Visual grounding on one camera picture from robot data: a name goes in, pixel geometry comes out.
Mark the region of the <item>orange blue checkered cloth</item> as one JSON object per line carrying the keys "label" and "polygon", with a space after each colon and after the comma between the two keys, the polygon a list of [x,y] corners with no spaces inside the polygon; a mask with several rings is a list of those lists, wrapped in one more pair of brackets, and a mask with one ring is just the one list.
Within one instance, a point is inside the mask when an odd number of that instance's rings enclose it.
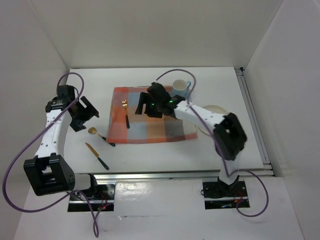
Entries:
{"label": "orange blue checkered cloth", "polygon": [[[106,140],[115,144],[158,144],[195,140],[198,138],[196,127],[170,116],[162,118],[135,114],[141,92],[146,87],[115,87],[110,104],[109,126]],[[127,113],[130,128],[127,129],[125,110],[122,101],[127,100]]]}

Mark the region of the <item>light blue mug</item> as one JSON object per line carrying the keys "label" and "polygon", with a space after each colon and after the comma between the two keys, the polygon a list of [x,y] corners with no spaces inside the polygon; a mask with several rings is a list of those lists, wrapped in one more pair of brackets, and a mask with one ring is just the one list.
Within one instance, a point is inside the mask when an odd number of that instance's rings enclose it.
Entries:
{"label": "light blue mug", "polygon": [[182,79],[177,79],[172,84],[172,96],[178,95],[180,97],[186,98],[189,88],[191,86],[190,81],[184,81]]}

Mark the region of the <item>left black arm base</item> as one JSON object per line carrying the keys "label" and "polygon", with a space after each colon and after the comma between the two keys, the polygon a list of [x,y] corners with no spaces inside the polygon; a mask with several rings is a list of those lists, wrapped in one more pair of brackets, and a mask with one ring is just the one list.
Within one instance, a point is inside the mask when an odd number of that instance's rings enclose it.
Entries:
{"label": "left black arm base", "polygon": [[[85,195],[94,212],[113,212],[116,183],[108,182],[107,184],[98,184],[95,188],[96,192],[85,191]],[[86,198],[79,192],[71,195],[68,201],[68,212],[80,213],[89,212],[90,207]]]}

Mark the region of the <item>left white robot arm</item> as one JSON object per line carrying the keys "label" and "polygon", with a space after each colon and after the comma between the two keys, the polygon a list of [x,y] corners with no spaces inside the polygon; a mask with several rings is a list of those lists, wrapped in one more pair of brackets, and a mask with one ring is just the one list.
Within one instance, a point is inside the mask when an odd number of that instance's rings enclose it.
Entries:
{"label": "left white robot arm", "polygon": [[84,123],[99,112],[85,96],[76,101],[61,117],[59,114],[76,99],[76,88],[61,85],[57,96],[45,107],[46,126],[52,125],[44,134],[35,156],[24,161],[23,169],[37,196],[68,192],[75,189],[74,171],[64,159],[64,147],[68,127],[75,132],[86,129]]}

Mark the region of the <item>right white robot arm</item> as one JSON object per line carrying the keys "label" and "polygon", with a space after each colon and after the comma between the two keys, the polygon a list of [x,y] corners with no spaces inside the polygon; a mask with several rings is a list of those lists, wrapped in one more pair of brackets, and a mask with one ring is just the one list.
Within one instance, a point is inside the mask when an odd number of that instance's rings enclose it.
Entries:
{"label": "right white robot arm", "polygon": [[239,154],[247,142],[247,135],[235,114],[214,113],[191,103],[185,97],[170,96],[164,86],[156,82],[139,95],[135,114],[142,113],[151,118],[165,115],[205,128],[222,159],[217,179],[218,190],[223,196],[230,196],[235,191],[239,181]]}

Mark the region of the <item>gold fork green handle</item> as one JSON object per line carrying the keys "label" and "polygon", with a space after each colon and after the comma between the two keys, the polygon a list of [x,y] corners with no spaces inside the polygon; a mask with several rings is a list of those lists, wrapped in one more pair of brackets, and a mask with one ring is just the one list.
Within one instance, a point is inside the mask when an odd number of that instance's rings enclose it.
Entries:
{"label": "gold fork green handle", "polygon": [[122,107],[124,109],[124,112],[125,112],[125,122],[126,122],[126,127],[127,129],[130,128],[130,122],[129,122],[129,116],[128,116],[128,102],[126,99],[124,99],[122,101]]}

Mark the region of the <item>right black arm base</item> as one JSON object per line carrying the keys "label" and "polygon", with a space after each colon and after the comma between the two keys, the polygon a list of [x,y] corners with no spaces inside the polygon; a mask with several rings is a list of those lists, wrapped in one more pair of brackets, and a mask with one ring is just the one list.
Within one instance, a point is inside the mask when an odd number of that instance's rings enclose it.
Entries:
{"label": "right black arm base", "polygon": [[239,181],[231,192],[223,193],[217,181],[203,182],[200,194],[206,210],[249,208],[250,202],[244,181]]}

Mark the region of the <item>aluminium front rail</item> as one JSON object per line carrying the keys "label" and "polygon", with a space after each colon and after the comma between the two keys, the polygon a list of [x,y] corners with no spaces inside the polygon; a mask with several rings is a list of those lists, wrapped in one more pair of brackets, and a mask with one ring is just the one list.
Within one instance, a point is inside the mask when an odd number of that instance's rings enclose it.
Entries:
{"label": "aluminium front rail", "polygon": [[[258,177],[274,177],[274,172],[269,166],[267,169],[252,170]],[[107,173],[93,174],[95,180],[99,183],[111,181],[152,181],[152,180],[183,180],[183,179],[216,179],[219,177],[219,171],[179,171],[179,172],[151,172],[151,173]],[[248,172],[239,172],[240,177],[252,177]],[[90,174],[73,174],[71,180],[90,181]]]}

